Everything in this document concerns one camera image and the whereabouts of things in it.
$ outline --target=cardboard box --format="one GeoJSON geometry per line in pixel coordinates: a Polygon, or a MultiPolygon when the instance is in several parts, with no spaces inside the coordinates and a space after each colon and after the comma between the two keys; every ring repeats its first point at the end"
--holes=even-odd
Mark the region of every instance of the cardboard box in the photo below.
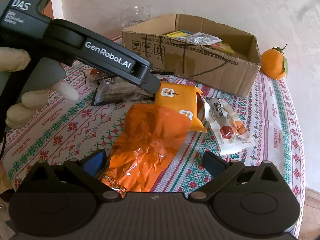
{"type": "Polygon", "coordinates": [[[148,59],[154,68],[246,97],[261,66],[257,39],[250,33],[205,18],[164,15],[122,32],[124,46],[148,59]],[[221,38],[235,51],[229,56],[218,50],[188,44],[164,36],[177,30],[202,32],[221,38]]]}

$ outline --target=gloved hand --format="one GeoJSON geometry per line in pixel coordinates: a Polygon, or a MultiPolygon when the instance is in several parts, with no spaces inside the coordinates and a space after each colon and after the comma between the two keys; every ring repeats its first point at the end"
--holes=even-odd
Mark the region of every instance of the gloved hand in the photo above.
{"type": "MultiPolygon", "coordinates": [[[[0,48],[0,72],[14,72],[27,67],[31,58],[28,52],[21,49],[0,48]]],[[[78,100],[78,92],[69,84],[59,81],[50,87],[64,97],[78,100]]],[[[11,106],[7,111],[7,126],[14,129],[22,128],[36,113],[37,109],[44,107],[49,98],[48,89],[29,91],[22,95],[21,103],[11,106]]]]}

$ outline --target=white wall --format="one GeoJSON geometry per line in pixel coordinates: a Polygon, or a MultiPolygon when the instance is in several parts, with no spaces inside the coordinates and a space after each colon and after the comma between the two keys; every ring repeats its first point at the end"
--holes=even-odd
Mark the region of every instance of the white wall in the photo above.
{"type": "Polygon", "coordinates": [[[193,14],[252,33],[261,52],[289,44],[286,81],[302,128],[307,187],[320,191],[320,0],[62,0],[65,19],[103,35],[121,9],[143,4],[152,17],[193,14]]]}
{"type": "Polygon", "coordinates": [[[64,19],[62,10],[62,0],[51,0],[54,19],[64,19]]]}

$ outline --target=patterned tablecloth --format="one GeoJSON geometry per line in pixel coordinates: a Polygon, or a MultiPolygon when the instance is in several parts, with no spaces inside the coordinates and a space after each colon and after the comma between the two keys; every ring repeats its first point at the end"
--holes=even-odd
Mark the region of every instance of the patterned tablecloth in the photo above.
{"type": "MultiPolygon", "coordinates": [[[[122,42],[121,36],[113,40],[122,42]]],[[[37,160],[48,160],[53,165],[72,157],[81,159],[97,148],[109,151],[123,131],[124,117],[133,102],[90,106],[96,87],[85,84],[84,70],[87,68],[89,66],[80,62],[65,67],[64,81],[78,90],[80,98],[77,102],[52,91],[49,103],[25,127],[7,135],[3,163],[15,189],[37,160]]],[[[204,96],[223,98],[238,113],[256,146],[223,159],[236,159],[251,166],[270,160],[277,166],[301,206],[300,218],[292,231],[298,236],[305,197],[304,150],[297,115],[284,79],[275,81],[260,72],[247,98],[178,77],[173,77],[171,82],[196,85],[204,96]]],[[[203,113],[199,113],[199,118],[208,128],[203,113]]],[[[211,177],[201,165],[206,150],[219,154],[210,130],[207,133],[189,132],[152,191],[188,194],[208,182],[211,177]]]]}

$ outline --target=white snack package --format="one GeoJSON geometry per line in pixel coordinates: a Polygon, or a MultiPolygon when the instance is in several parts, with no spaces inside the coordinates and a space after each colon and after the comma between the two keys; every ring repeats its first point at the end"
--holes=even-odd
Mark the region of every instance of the white snack package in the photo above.
{"type": "Polygon", "coordinates": [[[214,133],[221,150],[220,155],[235,154],[256,145],[237,113],[225,100],[209,98],[206,101],[203,96],[201,98],[204,103],[204,118],[214,133]]]}
{"type": "Polygon", "coordinates": [[[187,42],[194,43],[197,45],[212,45],[218,42],[222,42],[222,39],[219,39],[218,37],[206,33],[195,33],[185,37],[185,40],[187,40],[187,42]]]}

